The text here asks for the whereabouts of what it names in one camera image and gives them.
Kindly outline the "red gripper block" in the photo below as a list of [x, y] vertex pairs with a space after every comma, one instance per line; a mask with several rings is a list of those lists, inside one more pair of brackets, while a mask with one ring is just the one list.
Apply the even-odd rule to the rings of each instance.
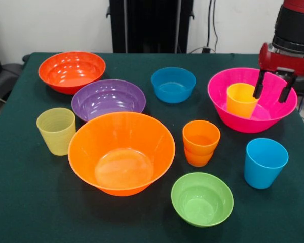
[[266, 71], [287, 72], [293, 74], [288, 76], [285, 81], [286, 86], [282, 89], [279, 97], [280, 103], [285, 103], [289, 93], [297, 79], [297, 76], [304, 76], [304, 57], [291, 56], [274, 51], [271, 43], [264, 43], [259, 53], [259, 71], [258, 80], [254, 89], [253, 97], [259, 99], [263, 90], [263, 80]]

